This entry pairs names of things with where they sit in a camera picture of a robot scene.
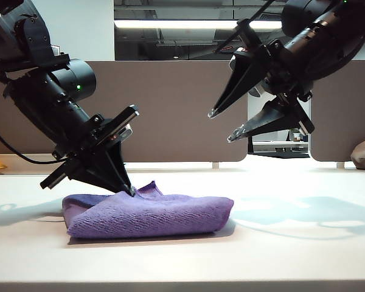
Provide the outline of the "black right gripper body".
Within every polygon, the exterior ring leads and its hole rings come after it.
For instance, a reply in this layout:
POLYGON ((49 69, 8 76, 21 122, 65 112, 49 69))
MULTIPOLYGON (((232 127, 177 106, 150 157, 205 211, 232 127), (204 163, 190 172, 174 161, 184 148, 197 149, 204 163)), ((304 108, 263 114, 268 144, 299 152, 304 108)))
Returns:
POLYGON ((301 133, 310 134, 315 126, 300 101, 311 97, 313 82, 335 72, 341 61, 341 26, 337 18, 318 18, 290 42, 274 40, 263 45, 249 26, 249 20, 237 23, 238 34, 249 52, 267 59, 267 73, 258 83, 266 92, 290 105, 299 120, 301 133))

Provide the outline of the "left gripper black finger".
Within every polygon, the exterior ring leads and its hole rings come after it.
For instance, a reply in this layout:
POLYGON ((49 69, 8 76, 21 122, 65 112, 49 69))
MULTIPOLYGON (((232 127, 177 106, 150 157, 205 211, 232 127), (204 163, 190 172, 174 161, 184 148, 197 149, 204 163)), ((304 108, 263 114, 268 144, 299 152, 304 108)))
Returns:
POLYGON ((112 169, 106 151, 85 152, 80 155, 75 160, 78 164, 68 173, 68 178, 117 193, 110 181, 112 169))
POLYGON ((107 149, 106 154, 108 155, 112 169, 110 181, 114 186, 114 192, 124 191, 129 196, 134 196, 135 189, 127 175, 122 158, 121 142, 113 144, 109 149, 107 149))

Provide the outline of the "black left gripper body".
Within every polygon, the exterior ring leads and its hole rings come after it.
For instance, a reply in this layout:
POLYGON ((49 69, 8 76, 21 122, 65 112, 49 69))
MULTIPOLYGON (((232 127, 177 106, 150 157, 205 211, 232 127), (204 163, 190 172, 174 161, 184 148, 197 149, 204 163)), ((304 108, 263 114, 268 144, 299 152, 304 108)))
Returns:
POLYGON ((113 119, 105 119, 96 114, 78 127, 71 129, 66 145, 58 144, 55 153, 64 154, 67 160, 55 169, 40 183, 42 188, 53 188, 78 164, 76 159, 85 152, 97 152, 109 149, 116 142, 122 142, 129 137, 129 123, 139 115, 136 105, 126 107, 113 119))

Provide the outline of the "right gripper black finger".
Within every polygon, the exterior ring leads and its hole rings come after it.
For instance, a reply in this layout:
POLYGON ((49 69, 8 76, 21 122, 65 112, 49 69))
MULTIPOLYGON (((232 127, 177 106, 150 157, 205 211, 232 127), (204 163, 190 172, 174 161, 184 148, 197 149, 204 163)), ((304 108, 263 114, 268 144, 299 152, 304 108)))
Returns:
POLYGON ((234 69, 231 77, 215 106, 208 113, 209 118, 215 118, 228 109, 250 89, 255 87, 267 73, 266 57, 261 58, 246 51, 235 51, 234 57, 234 69))
POLYGON ((235 129, 227 141, 233 142, 259 134, 289 130, 298 126, 299 120, 294 113, 294 108, 281 104, 280 99, 276 97, 274 100, 266 102, 262 110, 254 117, 235 129))

